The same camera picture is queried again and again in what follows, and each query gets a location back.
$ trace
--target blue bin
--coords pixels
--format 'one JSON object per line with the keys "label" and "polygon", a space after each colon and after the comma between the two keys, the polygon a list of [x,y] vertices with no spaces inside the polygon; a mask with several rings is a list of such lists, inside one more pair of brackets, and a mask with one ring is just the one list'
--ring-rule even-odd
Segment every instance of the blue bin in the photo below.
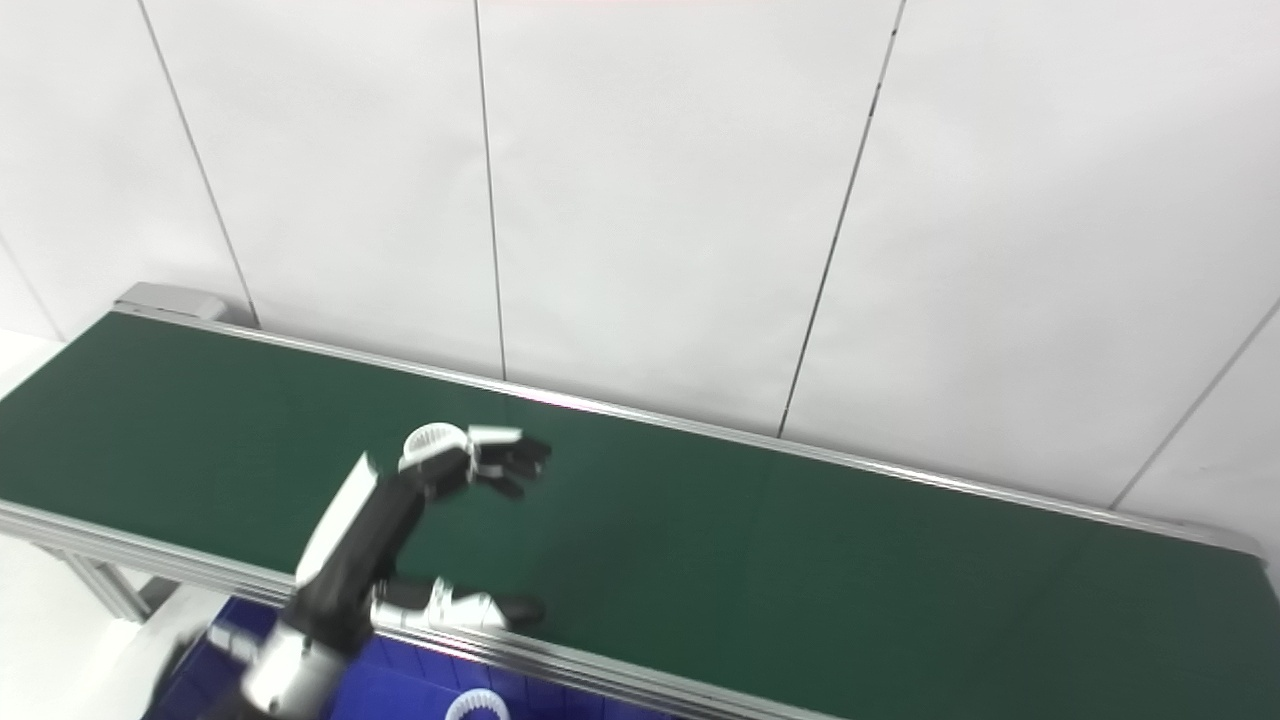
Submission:
{"label": "blue bin", "polygon": [[[271,607],[238,598],[218,614],[220,621],[259,637],[266,637],[275,616]],[[243,671],[243,665],[200,639],[160,688],[146,717],[196,720],[234,688]],[[498,693],[512,720],[672,720],[662,712],[381,637],[374,638],[347,670],[325,719],[443,719],[449,703],[472,688]],[[492,720],[493,714],[476,711],[472,717]]]}

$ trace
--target conveyor leg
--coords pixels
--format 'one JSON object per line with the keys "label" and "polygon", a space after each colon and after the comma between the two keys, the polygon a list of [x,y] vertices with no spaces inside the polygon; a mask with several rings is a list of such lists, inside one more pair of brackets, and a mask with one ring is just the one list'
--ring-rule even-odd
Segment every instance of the conveyor leg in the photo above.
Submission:
{"label": "conveyor leg", "polygon": [[155,607],[142,598],[138,591],[133,589],[129,580],[110,562],[91,560],[83,555],[67,552],[65,550],[50,550],[59,560],[67,564],[76,573],[76,577],[88,585],[90,592],[99,600],[106,610],[120,620],[131,623],[146,623]]}

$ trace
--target green conveyor belt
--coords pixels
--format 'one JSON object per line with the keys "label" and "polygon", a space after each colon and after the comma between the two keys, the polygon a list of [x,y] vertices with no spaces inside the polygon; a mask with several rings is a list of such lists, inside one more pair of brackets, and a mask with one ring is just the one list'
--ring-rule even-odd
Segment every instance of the green conveyor belt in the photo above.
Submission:
{"label": "green conveyor belt", "polygon": [[534,592],[539,638],[858,720],[1280,717],[1249,555],[124,314],[0,401],[0,500],[292,571],[356,457],[436,420],[554,456],[399,569]]}

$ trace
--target robotic arm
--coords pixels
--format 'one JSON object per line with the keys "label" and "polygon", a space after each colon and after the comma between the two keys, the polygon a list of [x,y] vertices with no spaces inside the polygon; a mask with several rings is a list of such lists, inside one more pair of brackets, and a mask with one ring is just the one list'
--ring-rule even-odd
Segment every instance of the robotic arm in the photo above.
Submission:
{"label": "robotic arm", "polygon": [[422,510],[486,484],[518,498],[513,479],[541,473],[550,447],[515,428],[445,423],[424,425],[404,441],[396,473],[379,478],[361,456],[316,525],[298,562],[296,591],[257,650],[239,692],[207,720],[311,720],[333,694],[347,665],[372,637],[372,620],[399,625],[511,628],[538,621],[529,597],[463,592],[443,579],[425,587],[396,579],[396,556]]}

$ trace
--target panel seam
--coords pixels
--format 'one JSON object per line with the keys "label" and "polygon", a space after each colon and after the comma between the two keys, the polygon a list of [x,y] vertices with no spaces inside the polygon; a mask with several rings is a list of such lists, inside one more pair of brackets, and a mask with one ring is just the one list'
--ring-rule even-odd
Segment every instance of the panel seam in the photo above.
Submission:
{"label": "panel seam", "polygon": [[484,133],[484,177],[489,190],[489,243],[493,250],[493,291],[498,305],[498,359],[507,379],[507,336],[502,319],[502,275],[498,270],[498,220],[493,209],[493,158],[489,151],[489,96],[484,85],[484,49],[480,40],[480,0],[471,0],[476,18],[476,64],[480,70],[480,127]]}
{"label": "panel seam", "polygon": [[881,63],[879,77],[876,79],[876,91],[872,92],[870,108],[867,111],[867,123],[863,126],[861,138],[858,141],[858,152],[854,155],[854,167],[849,173],[849,184],[845,187],[845,199],[836,217],[836,231],[827,249],[827,263],[822,266],[822,277],[818,279],[818,292],[814,295],[813,311],[809,314],[809,323],[805,325],[804,340],[800,341],[800,356],[796,359],[796,369],[791,375],[791,387],[787,389],[787,401],[782,406],[782,419],[778,421],[776,437],[782,437],[787,428],[787,418],[791,415],[791,401],[795,400],[796,384],[800,382],[800,370],[804,368],[805,354],[809,351],[809,340],[813,336],[813,325],[822,306],[823,292],[827,290],[827,277],[831,274],[831,263],[836,258],[836,245],[840,243],[840,231],[845,225],[845,215],[849,211],[849,200],[854,193],[854,181],[858,179],[858,169],[863,164],[863,151],[867,149],[867,137],[872,131],[872,120],[876,119],[876,105],[879,102],[881,90],[884,87],[884,76],[888,73],[888,61],[893,56],[893,45],[897,41],[897,31],[902,24],[902,13],[906,10],[906,0],[900,0],[897,15],[893,18],[893,29],[888,33],[888,45],[884,47],[884,59]]}
{"label": "panel seam", "polygon": [[1125,483],[1124,488],[1120,489],[1120,493],[1116,495],[1115,500],[1111,501],[1111,505],[1107,505],[1107,510],[1115,510],[1116,507],[1120,506],[1121,502],[1124,502],[1126,497],[1129,497],[1129,493],[1133,492],[1133,489],[1138,486],[1138,482],[1146,477],[1147,471],[1151,470],[1151,466],[1156,464],[1156,460],[1158,460],[1160,456],[1165,454],[1165,450],[1169,447],[1169,445],[1174,441],[1175,437],[1178,437],[1178,434],[1183,430],[1183,428],[1187,427],[1187,423],[1190,421],[1192,416],[1196,415],[1196,413],[1201,409],[1201,406],[1204,405],[1204,401],[1208,400],[1208,396],[1212,395],[1215,389],[1217,389],[1217,386],[1222,382],[1224,378],[1226,378],[1226,375],[1231,372],[1231,368],[1235,366],[1235,364],[1240,360],[1244,352],[1248,351],[1248,348],[1253,345],[1253,341],[1256,341],[1258,336],[1262,334],[1262,331],[1266,329],[1266,327],[1271,323],[1271,318],[1276,315],[1276,311],[1280,311],[1280,297],[1276,297],[1275,302],[1271,304],[1271,307],[1268,307],[1267,311],[1262,314],[1262,319],[1253,325],[1253,329],[1251,329],[1249,334],[1244,337],[1244,341],[1240,342],[1240,345],[1235,348],[1235,351],[1231,352],[1231,355],[1226,359],[1226,363],[1224,363],[1222,366],[1219,368],[1217,373],[1215,373],[1213,377],[1210,378],[1208,384],[1204,386],[1204,389],[1202,389],[1199,395],[1196,396],[1196,400],[1193,400],[1192,404],[1187,407],[1187,410],[1181,414],[1181,416],[1178,418],[1178,421],[1174,423],[1174,427],[1170,428],[1167,433],[1165,433],[1165,437],[1160,441],[1158,445],[1156,445],[1156,450],[1153,450],[1151,455],[1147,456],[1147,460],[1143,461],[1143,464],[1138,468],[1138,471],[1135,471],[1133,477],[1129,478],[1129,482]]}
{"label": "panel seam", "polygon": [[40,307],[40,313],[45,316],[45,322],[49,323],[49,328],[54,331],[59,342],[67,342],[67,336],[63,334],[61,328],[54,322],[54,314],[49,311],[49,306],[45,305],[45,299],[40,296],[36,291],[36,283],[31,282],[31,275],[23,269],[22,263],[18,261],[18,255],[9,246],[9,240],[5,238],[4,233],[0,233],[0,249],[4,249],[4,254],[9,258],[9,263],[13,264],[13,272],[18,273],[18,278],[22,279],[22,284],[27,288],[27,293],[31,295],[31,300],[35,301],[36,307]]}
{"label": "panel seam", "polygon": [[261,320],[257,316],[257,306],[253,304],[253,296],[248,291],[248,281],[244,279],[244,269],[241,266],[239,256],[236,254],[236,247],[232,245],[232,236],[227,231],[227,222],[223,219],[223,209],[218,205],[218,197],[214,196],[214,186],[209,182],[209,173],[205,170],[205,161],[200,156],[200,149],[196,146],[196,136],[191,132],[191,123],[187,122],[187,111],[182,108],[182,100],[178,97],[178,87],[173,82],[173,76],[169,73],[169,63],[164,59],[164,53],[160,50],[160,38],[156,37],[155,27],[151,24],[151,14],[147,13],[147,6],[143,0],[138,0],[138,10],[142,13],[142,22],[147,26],[147,36],[151,38],[151,47],[156,53],[156,59],[160,61],[160,72],[164,73],[165,85],[169,87],[169,96],[173,97],[173,105],[178,110],[178,120],[182,123],[182,132],[187,136],[187,146],[191,147],[191,155],[196,159],[196,168],[200,170],[200,179],[205,184],[205,193],[209,196],[209,204],[214,209],[214,218],[218,220],[218,229],[223,236],[223,243],[227,246],[227,254],[230,256],[232,266],[236,269],[236,277],[239,279],[241,290],[244,291],[244,301],[248,302],[248,313],[253,318],[253,324],[261,327]]}

